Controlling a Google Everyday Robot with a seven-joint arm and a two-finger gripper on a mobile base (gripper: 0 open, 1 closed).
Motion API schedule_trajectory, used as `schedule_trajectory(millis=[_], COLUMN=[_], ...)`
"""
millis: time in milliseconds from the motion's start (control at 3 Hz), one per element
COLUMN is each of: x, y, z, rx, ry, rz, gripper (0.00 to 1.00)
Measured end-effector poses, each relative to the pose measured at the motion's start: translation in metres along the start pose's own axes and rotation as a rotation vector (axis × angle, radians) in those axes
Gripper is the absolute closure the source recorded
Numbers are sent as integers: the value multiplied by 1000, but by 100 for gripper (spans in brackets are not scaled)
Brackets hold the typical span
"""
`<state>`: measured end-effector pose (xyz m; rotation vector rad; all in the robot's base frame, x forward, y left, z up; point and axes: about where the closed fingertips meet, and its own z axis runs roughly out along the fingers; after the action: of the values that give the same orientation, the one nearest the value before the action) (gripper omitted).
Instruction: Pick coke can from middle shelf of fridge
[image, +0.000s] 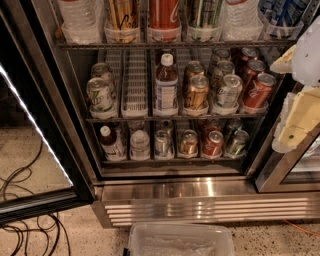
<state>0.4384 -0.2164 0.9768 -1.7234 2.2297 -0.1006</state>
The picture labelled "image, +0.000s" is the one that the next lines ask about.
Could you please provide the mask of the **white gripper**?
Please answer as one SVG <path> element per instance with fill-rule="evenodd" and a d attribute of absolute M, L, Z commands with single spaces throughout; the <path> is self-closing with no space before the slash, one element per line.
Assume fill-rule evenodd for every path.
<path fill-rule="evenodd" d="M 288 153 L 307 137 L 320 123 L 320 16 L 306 29 L 297 41 L 270 70 L 275 73 L 291 73 L 295 81 L 304 86 L 301 92 L 288 93 L 280 113 L 280 121 L 274 132 L 272 149 Z"/>

